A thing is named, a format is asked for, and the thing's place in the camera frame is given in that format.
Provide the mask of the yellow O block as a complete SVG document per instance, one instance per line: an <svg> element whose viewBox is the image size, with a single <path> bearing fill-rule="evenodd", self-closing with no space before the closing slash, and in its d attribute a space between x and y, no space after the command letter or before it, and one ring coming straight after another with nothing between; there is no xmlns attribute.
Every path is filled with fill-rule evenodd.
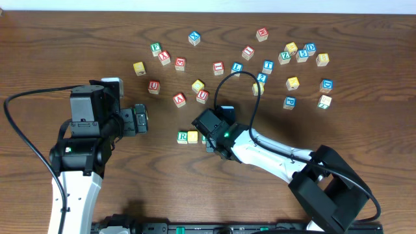
<svg viewBox="0 0 416 234"><path fill-rule="evenodd" d="M188 131L187 132L187 141L189 144L198 143L198 132L197 131Z"/></svg>

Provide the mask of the green R block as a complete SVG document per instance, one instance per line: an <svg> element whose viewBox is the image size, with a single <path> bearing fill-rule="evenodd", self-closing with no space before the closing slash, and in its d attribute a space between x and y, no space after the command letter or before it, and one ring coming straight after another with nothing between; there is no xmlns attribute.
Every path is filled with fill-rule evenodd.
<svg viewBox="0 0 416 234"><path fill-rule="evenodd" d="M177 143L178 144L187 144L188 143L188 133L186 131L179 131L177 133Z"/></svg>

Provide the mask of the blue T block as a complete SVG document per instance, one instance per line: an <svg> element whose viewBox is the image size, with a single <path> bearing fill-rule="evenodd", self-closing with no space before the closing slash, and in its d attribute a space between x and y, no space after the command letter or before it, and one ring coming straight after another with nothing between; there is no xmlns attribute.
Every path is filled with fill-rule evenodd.
<svg viewBox="0 0 416 234"><path fill-rule="evenodd" d="M271 74L274 69L274 62L271 60L265 60L263 63L262 72L265 74Z"/></svg>

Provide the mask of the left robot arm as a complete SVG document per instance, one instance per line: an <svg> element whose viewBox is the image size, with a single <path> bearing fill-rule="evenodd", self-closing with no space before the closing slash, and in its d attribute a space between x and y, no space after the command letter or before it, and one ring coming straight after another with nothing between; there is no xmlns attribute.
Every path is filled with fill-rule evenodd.
<svg viewBox="0 0 416 234"><path fill-rule="evenodd" d="M123 137L148 132L146 106L123 109L123 81L118 77L91 80L72 88L71 118L58 132L49 160L53 206L49 233L89 233L105 165Z"/></svg>

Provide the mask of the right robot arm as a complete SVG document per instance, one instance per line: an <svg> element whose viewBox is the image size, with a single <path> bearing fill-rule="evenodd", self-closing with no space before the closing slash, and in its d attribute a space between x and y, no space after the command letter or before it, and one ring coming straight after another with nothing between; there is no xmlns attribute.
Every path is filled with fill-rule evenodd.
<svg viewBox="0 0 416 234"><path fill-rule="evenodd" d="M207 109L193 126L221 158L250 164L284 180L305 212L310 230L347 233L371 190L332 148L298 149L271 140L226 112Z"/></svg>

